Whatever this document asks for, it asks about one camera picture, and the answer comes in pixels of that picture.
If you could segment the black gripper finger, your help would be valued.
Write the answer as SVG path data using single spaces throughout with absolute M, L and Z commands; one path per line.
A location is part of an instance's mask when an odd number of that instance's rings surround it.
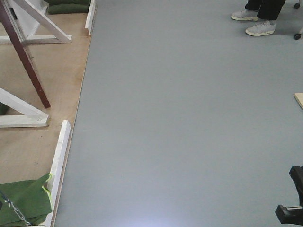
M 303 205 L 303 167 L 292 166 L 292 168 L 289 171 L 289 175 L 291 176 L 295 184 L 299 196 L 299 204 L 300 206 L 302 206 Z
M 281 224 L 302 224 L 303 223 L 303 207 L 284 207 L 278 205 L 275 214 Z

